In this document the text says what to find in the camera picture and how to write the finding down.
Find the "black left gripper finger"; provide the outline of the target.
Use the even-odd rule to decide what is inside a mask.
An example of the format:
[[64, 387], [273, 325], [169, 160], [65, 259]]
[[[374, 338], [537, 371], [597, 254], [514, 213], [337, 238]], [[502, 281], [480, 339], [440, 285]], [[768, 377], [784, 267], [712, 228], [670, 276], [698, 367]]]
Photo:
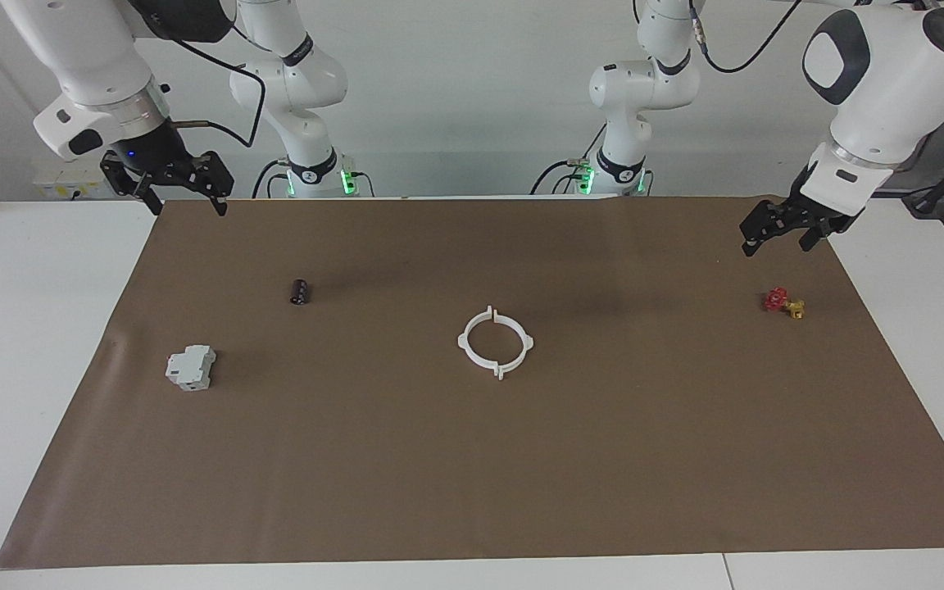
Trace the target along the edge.
[[809, 252], [832, 233], [828, 217], [808, 217], [803, 220], [803, 228], [805, 232], [798, 240], [803, 252]]
[[783, 204], [776, 204], [771, 199], [761, 199], [739, 224], [742, 233], [742, 253], [753, 257], [764, 243], [772, 238], [779, 238], [787, 232]]

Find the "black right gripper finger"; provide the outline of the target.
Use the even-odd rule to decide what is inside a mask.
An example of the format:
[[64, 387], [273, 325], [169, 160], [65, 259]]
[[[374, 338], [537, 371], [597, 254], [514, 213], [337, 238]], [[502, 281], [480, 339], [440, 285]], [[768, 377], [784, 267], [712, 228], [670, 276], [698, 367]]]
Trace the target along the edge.
[[133, 197], [142, 202], [154, 216], [161, 215], [162, 200], [152, 187], [150, 175], [143, 173], [141, 179], [132, 178], [119, 154], [115, 152], [106, 152], [102, 156], [101, 171], [117, 195]]
[[193, 190], [209, 198], [215, 213], [225, 216], [228, 198], [234, 187], [234, 178], [220, 154], [206, 151], [193, 160]]

